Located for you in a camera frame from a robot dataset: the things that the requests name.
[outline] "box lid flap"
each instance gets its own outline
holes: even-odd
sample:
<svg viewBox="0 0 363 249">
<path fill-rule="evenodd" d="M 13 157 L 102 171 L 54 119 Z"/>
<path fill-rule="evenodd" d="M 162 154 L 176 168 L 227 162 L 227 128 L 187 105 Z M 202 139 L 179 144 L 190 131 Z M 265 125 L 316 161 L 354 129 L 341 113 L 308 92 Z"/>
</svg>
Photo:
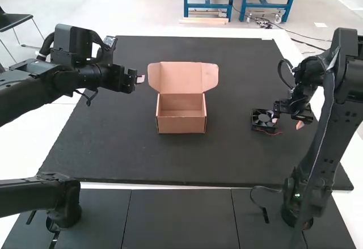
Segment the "box lid flap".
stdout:
<svg viewBox="0 0 363 249">
<path fill-rule="evenodd" d="M 149 85 L 162 94 L 203 93 L 218 84 L 218 66 L 200 62 L 160 62 L 147 66 Z"/>
</svg>

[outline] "computer fan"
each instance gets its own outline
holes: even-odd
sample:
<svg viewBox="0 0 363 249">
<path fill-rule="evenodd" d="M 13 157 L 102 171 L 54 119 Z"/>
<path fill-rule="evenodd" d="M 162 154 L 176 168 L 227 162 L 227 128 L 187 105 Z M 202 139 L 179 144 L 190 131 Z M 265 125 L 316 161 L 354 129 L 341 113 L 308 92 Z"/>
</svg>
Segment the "computer fan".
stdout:
<svg viewBox="0 0 363 249">
<path fill-rule="evenodd" d="M 273 118 L 273 111 L 252 109 L 252 130 L 274 133 L 277 129 L 277 119 Z"/>
</svg>

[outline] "red wire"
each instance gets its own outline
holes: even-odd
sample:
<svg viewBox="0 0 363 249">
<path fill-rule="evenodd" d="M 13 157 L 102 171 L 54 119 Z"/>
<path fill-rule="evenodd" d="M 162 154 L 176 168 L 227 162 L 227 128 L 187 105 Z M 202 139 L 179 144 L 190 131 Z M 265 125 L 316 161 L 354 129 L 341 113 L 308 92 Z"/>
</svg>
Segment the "red wire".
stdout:
<svg viewBox="0 0 363 249">
<path fill-rule="evenodd" d="M 260 130 L 260 129 L 256 129 L 256 131 L 264 132 L 264 133 L 268 134 L 269 136 L 277 136 L 278 134 L 282 134 L 282 132 L 277 132 L 277 133 L 271 134 L 271 133 L 268 133 L 268 132 Z"/>
</svg>

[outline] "chair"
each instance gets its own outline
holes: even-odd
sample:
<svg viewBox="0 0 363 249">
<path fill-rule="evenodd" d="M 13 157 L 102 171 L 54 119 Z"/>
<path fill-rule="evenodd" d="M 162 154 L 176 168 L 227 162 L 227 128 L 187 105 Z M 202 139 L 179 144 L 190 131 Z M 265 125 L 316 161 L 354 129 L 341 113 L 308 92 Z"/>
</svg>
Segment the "chair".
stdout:
<svg viewBox="0 0 363 249">
<path fill-rule="evenodd" d="M 25 15 L 25 14 L 7 14 L 4 12 L 4 10 L 1 8 L 0 6 L 0 32 L 6 32 L 8 29 L 12 29 L 14 31 L 16 40 L 18 41 L 18 44 L 21 45 L 22 47 L 28 47 L 28 48 L 36 48 L 33 46 L 28 46 L 25 44 L 21 44 L 18 36 L 16 35 L 15 29 L 14 27 L 23 24 L 24 22 L 28 21 L 28 20 L 33 20 L 33 23 L 36 27 L 36 29 L 38 30 L 41 38 L 44 40 L 43 35 L 41 34 L 37 24 L 35 23 L 34 19 L 33 19 L 33 15 Z M 17 63 L 17 61 L 15 60 L 15 58 L 12 56 L 12 54 L 10 53 L 10 51 L 7 49 L 7 47 L 5 46 L 5 44 L 3 43 L 3 41 L 0 39 L 1 44 L 4 46 L 4 48 L 7 50 L 8 54 L 10 54 L 11 58 L 14 60 L 15 63 Z"/>
</svg>

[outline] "cardboard box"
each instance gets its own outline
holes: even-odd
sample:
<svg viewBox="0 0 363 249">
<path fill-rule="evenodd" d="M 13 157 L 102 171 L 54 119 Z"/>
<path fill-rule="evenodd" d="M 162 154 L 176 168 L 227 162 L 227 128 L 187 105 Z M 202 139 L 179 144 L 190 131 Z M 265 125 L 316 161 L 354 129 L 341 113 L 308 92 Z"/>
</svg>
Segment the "cardboard box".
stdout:
<svg viewBox="0 0 363 249">
<path fill-rule="evenodd" d="M 218 66 L 195 62 L 160 62 L 147 67 L 149 85 L 159 92 L 159 133 L 205 133 L 204 92 L 218 84 Z"/>
</svg>

